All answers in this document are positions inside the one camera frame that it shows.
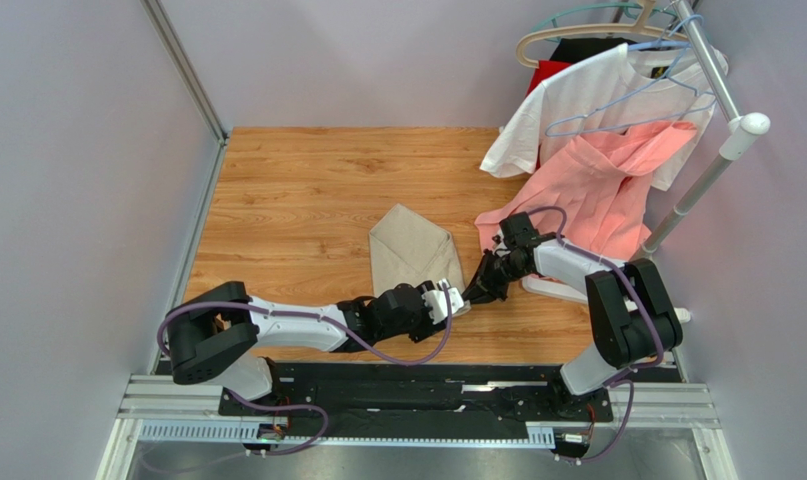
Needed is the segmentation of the beige cloth napkin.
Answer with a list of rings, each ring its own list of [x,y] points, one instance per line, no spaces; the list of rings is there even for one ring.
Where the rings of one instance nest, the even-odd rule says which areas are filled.
[[[449,286],[455,315],[470,310],[462,299],[462,266],[452,234],[398,203],[368,234],[373,293],[378,296],[400,284],[431,281]]]

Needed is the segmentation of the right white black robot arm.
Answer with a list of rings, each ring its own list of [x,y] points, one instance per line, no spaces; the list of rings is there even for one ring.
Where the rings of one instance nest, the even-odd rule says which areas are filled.
[[[560,230],[541,233],[529,211],[501,220],[493,242],[462,294],[470,304],[503,301],[511,283],[533,275],[586,297],[593,341],[549,379],[555,414],[583,409],[606,387],[657,366],[682,343],[682,322],[651,260],[619,262],[571,243]]]

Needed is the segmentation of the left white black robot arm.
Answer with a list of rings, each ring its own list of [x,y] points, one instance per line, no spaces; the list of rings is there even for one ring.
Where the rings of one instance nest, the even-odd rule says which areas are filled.
[[[398,336],[413,342],[441,334],[470,308],[447,280],[400,284],[377,297],[325,306],[274,303],[226,282],[169,311],[157,343],[178,385],[216,385],[246,400],[271,394],[278,380],[256,347],[305,347],[327,353],[374,351]]]

